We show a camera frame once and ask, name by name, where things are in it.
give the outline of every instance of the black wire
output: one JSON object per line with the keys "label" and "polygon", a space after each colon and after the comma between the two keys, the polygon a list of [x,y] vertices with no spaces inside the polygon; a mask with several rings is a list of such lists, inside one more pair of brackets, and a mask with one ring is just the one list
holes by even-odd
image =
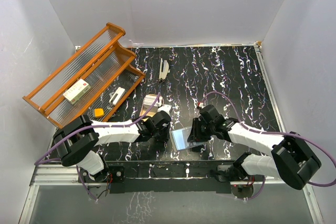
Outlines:
{"label": "black wire", "polygon": [[102,192],[100,193],[100,195],[97,197],[97,199],[99,199],[99,198],[100,198],[100,196],[101,196],[103,193],[105,193],[106,191],[108,191],[108,189],[106,189],[106,190],[102,191]]}

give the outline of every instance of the metal frame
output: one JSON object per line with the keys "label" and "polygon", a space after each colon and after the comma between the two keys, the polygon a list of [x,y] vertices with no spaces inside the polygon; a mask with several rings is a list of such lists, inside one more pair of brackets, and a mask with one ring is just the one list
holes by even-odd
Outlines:
{"label": "metal frame", "polygon": [[[282,121],[277,102],[275,100],[273,90],[271,88],[264,60],[260,51],[260,48],[257,44],[205,44],[205,45],[185,45],[178,47],[188,47],[188,46],[254,46],[258,62],[260,64],[261,73],[263,75],[266,88],[271,100],[272,108],[274,110],[277,123],[281,131],[285,131],[285,126]],[[283,184],[282,180],[267,178],[266,184]],[[231,185],[245,184],[245,182],[231,182]],[[35,172],[32,177],[31,186],[29,188],[28,196],[24,205],[24,209],[19,221],[19,224],[29,223],[30,218],[33,213],[34,204],[37,198],[39,186],[43,185],[55,185],[55,186],[64,186],[64,185],[73,185],[81,186],[81,183],[78,183],[78,174],[75,166],[63,167],[59,164],[47,164],[39,165],[36,167]],[[105,186],[105,183],[90,183],[90,186]],[[303,189],[304,195],[306,197],[307,205],[310,210],[310,214],[314,224],[324,224],[320,208],[318,206],[315,194],[311,185],[307,185]]]}
{"label": "metal frame", "polygon": [[[271,100],[271,104],[272,104],[274,114],[276,116],[276,119],[277,119],[277,122],[278,122],[278,125],[279,125],[279,129],[282,132],[286,132],[285,125],[284,125],[283,120],[281,118],[279,108],[278,108],[278,105],[277,105],[277,102],[275,100],[272,87],[270,85],[270,82],[269,82],[269,79],[268,79],[268,76],[267,76],[267,72],[266,72],[266,68],[265,68],[265,64],[264,64],[264,59],[262,57],[260,48],[257,44],[254,44],[254,49],[256,51],[258,62],[260,64],[261,73],[263,75],[263,78],[264,78],[264,81],[265,81],[265,84],[266,84],[266,89],[268,91],[268,95],[269,95],[269,98]],[[320,211],[320,207],[317,203],[313,187],[311,185],[307,184],[303,188],[303,193],[304,193],[304,196],[306,198],[307,205],[308,205],[308,208],[309,208],[309,211],[310,211],[310,214],[311,214],[311,218],[312,218],[314,224],[324,224],[323,217],[322,217],[322,214],[321,214],[321,211]]]}

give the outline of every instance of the yellow object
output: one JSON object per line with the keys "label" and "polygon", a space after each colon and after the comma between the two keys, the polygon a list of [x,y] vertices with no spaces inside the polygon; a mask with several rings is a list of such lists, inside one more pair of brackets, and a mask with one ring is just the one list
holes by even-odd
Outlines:
{"label": "yellow object", "polygon": [[93,117],[94,118],[101,118],[102,116],[104,116],[104,110],[103,109],[95,109],[93,111]]}

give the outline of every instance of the gray floor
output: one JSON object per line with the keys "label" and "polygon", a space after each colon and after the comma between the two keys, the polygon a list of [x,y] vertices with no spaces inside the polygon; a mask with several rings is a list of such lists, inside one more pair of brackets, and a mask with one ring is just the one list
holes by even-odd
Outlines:
{"label": "gray floor", "polygon": [[266,184],[262,194],[247,203],[213,192],[149,192],[108,195],[95,204],[81,186],[40,186],[30,224],[42,223],[313,222],[303,191]]}

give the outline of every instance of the wooden rack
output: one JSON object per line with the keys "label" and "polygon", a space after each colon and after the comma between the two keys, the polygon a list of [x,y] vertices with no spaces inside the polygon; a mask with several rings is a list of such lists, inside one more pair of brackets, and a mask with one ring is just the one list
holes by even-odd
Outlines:
{"label": "wooden rack", "polygon": [[[124,35],[124,29],[107,23],[106,27],[23,99],[52,124],[62,128],[87,112],[123,71],[129,71],[136,76],[136,80],[102,119],[106,122],[145,76],[130,65],[136,57],[135,53],[119,44],[118,40]],[[71,105],[63,93],[79,79],[88,82],[91,89]]]}

